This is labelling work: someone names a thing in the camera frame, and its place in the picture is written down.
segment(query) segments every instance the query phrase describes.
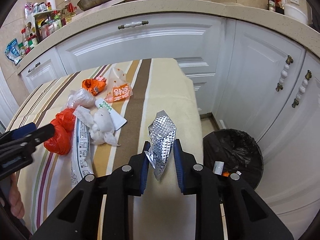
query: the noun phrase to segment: countertop edge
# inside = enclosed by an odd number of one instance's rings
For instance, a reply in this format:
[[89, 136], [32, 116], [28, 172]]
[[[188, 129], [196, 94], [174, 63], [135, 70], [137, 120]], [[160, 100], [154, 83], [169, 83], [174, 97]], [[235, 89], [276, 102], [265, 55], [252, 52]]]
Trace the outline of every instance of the countertop edge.
[[32, 61], [50, 48], [87, 29], [121, 18], [162, 12], [201, 13], [254, 23], [289, 37], [320, 57], [318, 45], [320, 33], [282, 14], [206, 0], [139, 0], [104, 8], [69, 23], [29, 52], [16, 66], [16, 73], [20, 74]]

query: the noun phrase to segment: paper towel roll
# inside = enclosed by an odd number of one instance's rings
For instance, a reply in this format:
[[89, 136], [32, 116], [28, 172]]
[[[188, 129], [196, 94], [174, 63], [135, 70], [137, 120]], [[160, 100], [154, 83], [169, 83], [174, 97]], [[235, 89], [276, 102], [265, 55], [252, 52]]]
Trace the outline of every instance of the paper towel roll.
[[56, 10], [56, 0], [47, 0], [51, 4], [52, 10]]

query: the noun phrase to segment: human hand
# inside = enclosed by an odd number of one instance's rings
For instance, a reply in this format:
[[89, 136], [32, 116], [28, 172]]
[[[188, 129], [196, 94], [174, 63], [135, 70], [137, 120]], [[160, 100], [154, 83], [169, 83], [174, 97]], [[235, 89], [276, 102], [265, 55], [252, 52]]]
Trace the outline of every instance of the human hand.
[[9, 203], [11, 206], [11, 213], [18, 219], [22, 219], [24, 216], [24, 207], [21, 200], [21, 195], [17, 186], [16, 174], [10, 175], [11, 188], [9, 191]]

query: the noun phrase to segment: white plastic package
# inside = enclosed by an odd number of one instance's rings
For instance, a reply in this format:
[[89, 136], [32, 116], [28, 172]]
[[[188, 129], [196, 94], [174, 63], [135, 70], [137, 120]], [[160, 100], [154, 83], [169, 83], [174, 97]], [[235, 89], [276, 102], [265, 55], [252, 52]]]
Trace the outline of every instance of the white plastic package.
[[94, 106], [96, 98], [88, 90], [80, 88], [77, 91], [70, 90], [66, 108], [77, 108], [83, 106], [86, 108]]
[[72, 156], [71, 156], [71, 185], [74, 187], [86, 175], [93, 174], [90, 154], [89, 128], [78, 118], [73, 131]]
[[88, 112], [88, 109], [78, 106], [73, 114], [89, 127], [93, 144], [99, 145], [108, 143], [113, 146], [119, 146], [116, 138], [113, 136], [115, 128], [110, 114], [105, 107], [98, 109], [98, 111], [92, 116]]

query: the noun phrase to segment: white tissue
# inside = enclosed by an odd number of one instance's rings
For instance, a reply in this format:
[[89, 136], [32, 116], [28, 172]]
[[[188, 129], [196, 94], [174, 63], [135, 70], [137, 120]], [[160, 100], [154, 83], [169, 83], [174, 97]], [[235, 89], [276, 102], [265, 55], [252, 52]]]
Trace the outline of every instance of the white tissue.
[[92, 116], [86, 108], [78, 106], [73, 113], [81, 122], [89, 127], [90, 137], [93, 144], [99, 145], [108, 143], [113, 146], [119, 146], [116, 138], [113, 136], [115, 128], [108, 110], [105, 107], [98, 109]]

